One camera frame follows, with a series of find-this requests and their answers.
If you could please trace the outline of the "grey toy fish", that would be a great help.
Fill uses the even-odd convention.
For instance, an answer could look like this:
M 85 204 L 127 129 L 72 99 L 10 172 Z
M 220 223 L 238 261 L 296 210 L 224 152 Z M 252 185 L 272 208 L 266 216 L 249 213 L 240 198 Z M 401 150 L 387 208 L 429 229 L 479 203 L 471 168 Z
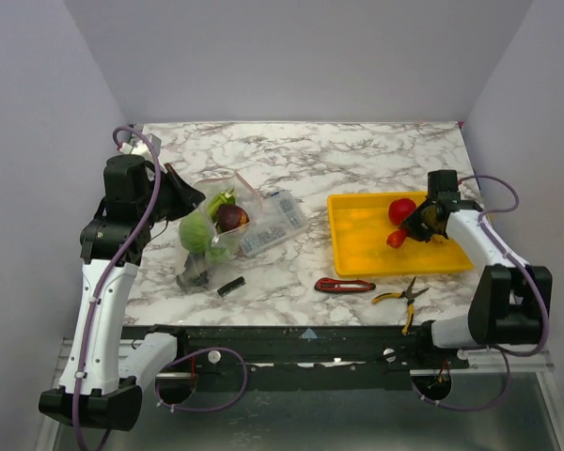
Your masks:
M 175 280 L 182 292 L 207 289 L 210 284 L 209 264 L 204 254 L 184 254 L 177 257 Z

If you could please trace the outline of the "aluminium rail frame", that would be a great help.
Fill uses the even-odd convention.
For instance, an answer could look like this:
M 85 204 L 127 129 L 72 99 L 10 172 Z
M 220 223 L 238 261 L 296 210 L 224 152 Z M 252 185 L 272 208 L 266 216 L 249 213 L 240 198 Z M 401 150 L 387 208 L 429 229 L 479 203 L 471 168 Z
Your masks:
M 141 339 L 138 345 L 135 345 L 131 339 L 121 338 L 119 340 L 119 359 L 125 361 L 134 350 L 137 350 L 148 337 L 147 334 Z M 57 387 L 60 377 L 65 370 L 66 364 L 70 359 L 71 346 L 73 340 L 66 340 L 62 343 L 59 352 L 58 363 L 55 371 L 55 381 L 51 389 Z M 431 405 L 443 408 L 447 405 L 447 397 L 450 389 L 449 385 L 452 379 L 462 372 L 466 373 L 493 373 L 495 371 L 503 371 L 508 381 L 514 381 L 515 377 L 520 373 L 530 372 L 536 373 L 540 381 L 541 392 L 544 403 L 548 410 L 551 424 L 554 428 L 556 439 L 559 444 L 564 444 L 564 432 L 561 420 L 557 415 L 557 397 L 552 376 L 553 362 L 551 355 L 547 350 L 530 356 L 517 357 L 506 354 L 495 348 L 464 350 L 457 349 L 458 357 L 469 364 L 466 369 L 449 370 L 447 368 L 440 369 L 438 372 L 430 375 L 421 373 L 411 376 L 411 387 L 408 390 L 415 390 L 419 398 Z M 209 350 L 197 350 L 185 356 L 179 356 L 162 367 L 156 374 L 155 378 L 147 386 L 143 393 L 143 397 L 152 388 L 163 389 L 165 392 L 163 403 L 171 411 L 179 411 L 182 403 L 196 389 L 196 379 L 191 377 L 190 384 L 187 388 L 181 390 L 168 390 L 164 384 L 159 382 L 159 377 L 164 375 L 165 371 L 177 363 L 192 364 L 196 357 L 205 356 L 212 363 L 220 360 L 221 354 L 217 348 Z M 239 400 L 242 396 L 249 392 L 245 387 L 241 387 L 236 392 L 231 393 L 234 400 Z M 67 427 L 53 418 L 42 414 L 44 419 L 40 429 L 40 435 L 37 442 L 37 449 L 50 450 L 55 446 L 56 433 L 60 427 Z

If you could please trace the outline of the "clear zip top bag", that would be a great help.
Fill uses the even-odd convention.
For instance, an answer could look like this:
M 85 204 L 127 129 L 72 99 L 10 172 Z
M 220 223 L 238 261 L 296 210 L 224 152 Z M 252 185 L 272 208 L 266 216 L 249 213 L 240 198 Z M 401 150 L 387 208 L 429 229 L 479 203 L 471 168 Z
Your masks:
M 238 245 L 238 251 L 236 253 L 237 255 L 240 252 L 241 238 L 246 233 L 249 226 L 252 226 L 262 213 L 263 210 L 262 196 L 258 194 L 256 189 L 253 188 L 249 184 L 249 182 L 237 171 L 228 171 L 225 173 L 224 176 L 219 178 L 199 180 L 193 185 L 193 187 L 198 189 L 206 196 L 205 201 L 195 211 L 199 211 L 203 215 L 208 225 L 210 226 L 212 233 L 211 246 L 230 246 L 233 243 L 235 243 Z M 235 196 L 236 196 L 235 205 L 242 207 L 248 213 L 250 222 L 235 230 L 223 233 L 218 229 L 216 223 L 213 222 L 212 219 L 209 217 L 207 213 L 207 207 L 210 204 L 211 200 L 217 194 L 230 188 L 235 189 Z M 189 251 L 187 251 L 180 245 L 179 227 L 178 227 L 178 238 L 175 242 L 175 249 L 176 249 L 176 260 L 177 257 L 180 255 L 190 254 Z M 207 289 L 202 289 L 202 290 L 219 288 L 223 284 L 227 283 L 230 277 L 226 275 L 225 265 L 228 264 L 229 261 L 217 265 L 211 264 L 209 260 L 207 261 L 209 264 L 210 284 Z

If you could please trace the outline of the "yellow handled pliers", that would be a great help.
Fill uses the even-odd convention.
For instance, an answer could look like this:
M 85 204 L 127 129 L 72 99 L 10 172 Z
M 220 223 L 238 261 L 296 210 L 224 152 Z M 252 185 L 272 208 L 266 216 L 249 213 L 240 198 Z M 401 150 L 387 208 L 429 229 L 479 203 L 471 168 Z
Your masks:
M 411 331 L 413 321 L 414 321 L 414 317 L 415 317 L 415 307 L 414 307 L 415 299 L 418 296 L 426 293 L 429 290 L 429 288 L 423 288 L 419 291 L 413 291 L 415 280 L 416 280 L 416 278 L 414 277 L 412 279 L 412 281 L 410 282 L 409 286 L 402 292 L 386 292 L 386 293 L 383 293 L 383 294 L 376 296 L 371 301 L 372 304 L 377 304 L 377 303 L 380 303 L 381 301 L 384 301 L 384 300 L 387 300 L 387 299 L 404 299 L 405 300 L 407 316 L 406 316 L 405 324 L 403 325 L 402 330 L 401 330 L 401 333 L 403 335 L 408 335 Z

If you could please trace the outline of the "yellow plastic tray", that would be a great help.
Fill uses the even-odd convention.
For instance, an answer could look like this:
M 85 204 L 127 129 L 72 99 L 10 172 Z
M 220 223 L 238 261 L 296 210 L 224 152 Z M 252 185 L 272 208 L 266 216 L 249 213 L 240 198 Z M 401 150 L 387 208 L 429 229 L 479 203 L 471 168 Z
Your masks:
M 443 237 L 408 239 L 398 249 L 386 244 L 395 231 L 387 215 L 391 202 L 410 198 L 421 204 L 425 197 L 424 192 L 330 195 L 327 210 L 337 275 L 357 279 L 471 271 L 473 264 L 461 247 Z

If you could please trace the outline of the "yellow lemon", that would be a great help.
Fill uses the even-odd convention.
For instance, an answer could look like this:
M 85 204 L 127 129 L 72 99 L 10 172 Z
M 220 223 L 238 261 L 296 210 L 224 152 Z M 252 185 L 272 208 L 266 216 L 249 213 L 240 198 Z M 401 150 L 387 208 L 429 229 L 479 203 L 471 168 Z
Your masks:
M 428 206 L 424 212 L 424 223 L 437 235 L 446 235 L 448 213 L 440 204 Z

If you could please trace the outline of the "dark red onion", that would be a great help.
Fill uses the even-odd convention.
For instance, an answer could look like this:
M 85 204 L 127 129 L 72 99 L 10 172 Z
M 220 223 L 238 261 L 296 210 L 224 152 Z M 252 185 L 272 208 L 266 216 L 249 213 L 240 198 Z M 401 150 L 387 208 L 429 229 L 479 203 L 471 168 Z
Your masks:
M 249 222 L 248 213 L 238 205 L 221 205 L 215 213 L 215 223 L 223 233 L 235 230 Z

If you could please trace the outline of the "red tomato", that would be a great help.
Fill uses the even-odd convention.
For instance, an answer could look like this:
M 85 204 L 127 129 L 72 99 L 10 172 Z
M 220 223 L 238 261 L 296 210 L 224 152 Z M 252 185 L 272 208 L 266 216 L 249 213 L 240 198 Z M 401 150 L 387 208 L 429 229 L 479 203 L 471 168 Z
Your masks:
M 416 203 L 410 198 L 399 198 L 394 200 L 388 208 L 388 218 L 392 224 L 398 226 L 409 217 L 417 208 Z

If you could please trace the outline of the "red chili pepper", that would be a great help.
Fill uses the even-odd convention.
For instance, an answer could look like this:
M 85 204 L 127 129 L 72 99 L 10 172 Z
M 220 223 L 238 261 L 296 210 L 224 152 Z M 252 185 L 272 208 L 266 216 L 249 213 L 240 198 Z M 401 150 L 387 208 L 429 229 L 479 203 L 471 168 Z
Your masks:
M 398 228 L 387 236 L 386 244 L 393 249 L 401 248 L 408 236 L 409 232 L 406 229 Z

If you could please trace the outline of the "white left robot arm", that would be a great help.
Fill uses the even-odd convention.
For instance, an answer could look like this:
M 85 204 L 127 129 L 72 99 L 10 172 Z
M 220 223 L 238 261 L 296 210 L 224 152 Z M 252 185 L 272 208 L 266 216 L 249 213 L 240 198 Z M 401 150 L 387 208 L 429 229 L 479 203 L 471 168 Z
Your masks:
M 119 359 L 133 281 L 151 228 L 187 216 L 205 196 L 170 164 L 157 168 L 137 155 L 110 158 L 103 181 L 105 195 L 80 235 L 82 299 L 70 359 L 57 387 L 40 394 L 39 411 L 68 426 L 129 431 L 157 372 L 181 370 L 190 357 L 175 334 L 156 330 Z

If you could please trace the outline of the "green grape bunch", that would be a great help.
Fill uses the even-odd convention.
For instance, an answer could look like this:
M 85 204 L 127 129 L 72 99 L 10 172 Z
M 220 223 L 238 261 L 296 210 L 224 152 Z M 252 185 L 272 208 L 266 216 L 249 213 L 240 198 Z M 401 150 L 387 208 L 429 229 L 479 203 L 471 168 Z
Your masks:
M 235 257 L 238 245 L 233 243 L 230 246 L 211 246 L 205 253 L 206 259 L 213 265 L 222 264 Z

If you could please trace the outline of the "green celery stalk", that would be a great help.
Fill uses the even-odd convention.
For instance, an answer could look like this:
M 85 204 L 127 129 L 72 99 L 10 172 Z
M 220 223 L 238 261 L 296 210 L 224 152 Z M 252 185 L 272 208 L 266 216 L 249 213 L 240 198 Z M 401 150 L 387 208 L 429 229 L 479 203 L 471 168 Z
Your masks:
M 219 208 L 223 205 L 235 205 L 236 196 L 235 189 L 226 189 L 223 192 L 217 194 L 210 202 L 207 207 L 207 213 L 213 222 L 216 221 L 216 215 Z

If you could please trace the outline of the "black ic chip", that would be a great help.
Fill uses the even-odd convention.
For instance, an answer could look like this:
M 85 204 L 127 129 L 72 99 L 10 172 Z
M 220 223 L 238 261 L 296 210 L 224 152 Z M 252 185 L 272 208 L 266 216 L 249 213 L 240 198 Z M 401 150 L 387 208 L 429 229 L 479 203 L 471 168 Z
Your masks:
M 227 296 L 230 292 L 241 288 L 245 285 L 245 279 L 241 276 L 238 277 L 228 283 L 226 283 L 225 285 L 223 285 L 222 287 L 217 289 L 217 294 L 220 297 L 225 297 Z

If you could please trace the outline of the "green cabbage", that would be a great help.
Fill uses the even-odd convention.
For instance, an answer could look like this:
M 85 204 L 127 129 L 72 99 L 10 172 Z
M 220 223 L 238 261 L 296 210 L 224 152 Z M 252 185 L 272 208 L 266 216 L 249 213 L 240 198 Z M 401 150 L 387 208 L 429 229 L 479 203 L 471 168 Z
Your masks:
M 199 211 L 180 221 L 180 245 L 192 254 L 204 254 L 211 247 L 212 231 Z

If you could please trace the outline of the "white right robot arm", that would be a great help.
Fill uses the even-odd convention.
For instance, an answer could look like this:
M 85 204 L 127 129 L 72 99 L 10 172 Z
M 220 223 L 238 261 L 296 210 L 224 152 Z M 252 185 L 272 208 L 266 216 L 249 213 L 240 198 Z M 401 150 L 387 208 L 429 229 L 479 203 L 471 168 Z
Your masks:
M 417 329 L 414 357 L 426 368 L 457 349 L 495 348 L 530 357 L 543 350 L 549 334 L 552 274 L 518 256 L 493 229 L 490 213 L 462 198 L 461 183 L 454 170 L 430 172 L 425 200 L 400 226 L 415 241 L 435 235 L 455 241 L 479 276 L 466 314 Z

